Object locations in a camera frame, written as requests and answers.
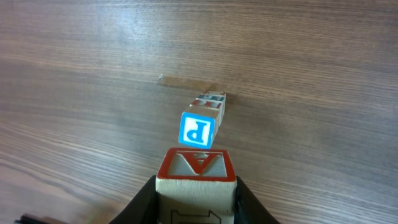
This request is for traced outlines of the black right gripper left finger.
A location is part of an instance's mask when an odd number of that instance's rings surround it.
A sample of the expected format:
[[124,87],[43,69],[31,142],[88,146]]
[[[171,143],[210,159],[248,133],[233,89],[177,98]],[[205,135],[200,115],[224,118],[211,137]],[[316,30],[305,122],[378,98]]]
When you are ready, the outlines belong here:
[[158,194],[153,175],[134,198],[109,224],[157,224]]

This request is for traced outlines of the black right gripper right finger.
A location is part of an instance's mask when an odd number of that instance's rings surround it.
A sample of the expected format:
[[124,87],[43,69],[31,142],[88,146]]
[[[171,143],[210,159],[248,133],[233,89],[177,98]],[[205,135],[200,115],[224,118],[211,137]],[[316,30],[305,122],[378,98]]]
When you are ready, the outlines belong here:
[[280,224],[237,176],[234,224]]

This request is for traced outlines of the green N block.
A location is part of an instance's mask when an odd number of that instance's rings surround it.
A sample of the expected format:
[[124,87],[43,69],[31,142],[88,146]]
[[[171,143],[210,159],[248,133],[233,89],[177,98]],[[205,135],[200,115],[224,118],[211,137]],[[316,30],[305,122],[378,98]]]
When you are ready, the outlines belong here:
[[169,149],[155,180],[159,223],[234,223],[237,178],[223,149]]

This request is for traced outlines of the blue P letter block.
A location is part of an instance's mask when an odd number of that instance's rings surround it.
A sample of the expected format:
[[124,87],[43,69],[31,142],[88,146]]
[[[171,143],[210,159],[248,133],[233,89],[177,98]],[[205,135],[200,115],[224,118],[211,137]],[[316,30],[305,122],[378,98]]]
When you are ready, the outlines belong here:
[[204,106],[191,106],[181,116],[178,142],[210,149],[220,124],[220,111]]

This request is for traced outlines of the green V letter block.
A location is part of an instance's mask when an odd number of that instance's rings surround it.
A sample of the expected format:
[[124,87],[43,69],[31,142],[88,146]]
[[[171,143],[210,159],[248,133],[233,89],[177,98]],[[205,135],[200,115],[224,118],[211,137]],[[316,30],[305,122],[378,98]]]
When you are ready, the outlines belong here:
[[223,103],[220,101],[197,98],[190,104],[188,110],[195,114],[214,118],[218,126],[221,125],[223,120]]

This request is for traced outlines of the green base tower block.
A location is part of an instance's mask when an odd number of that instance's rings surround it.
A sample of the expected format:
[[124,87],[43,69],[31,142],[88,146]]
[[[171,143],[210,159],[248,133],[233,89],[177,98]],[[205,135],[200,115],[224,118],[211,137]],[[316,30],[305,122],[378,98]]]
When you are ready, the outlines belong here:
[[226,96],[224,91],[204,91],[203,95]]

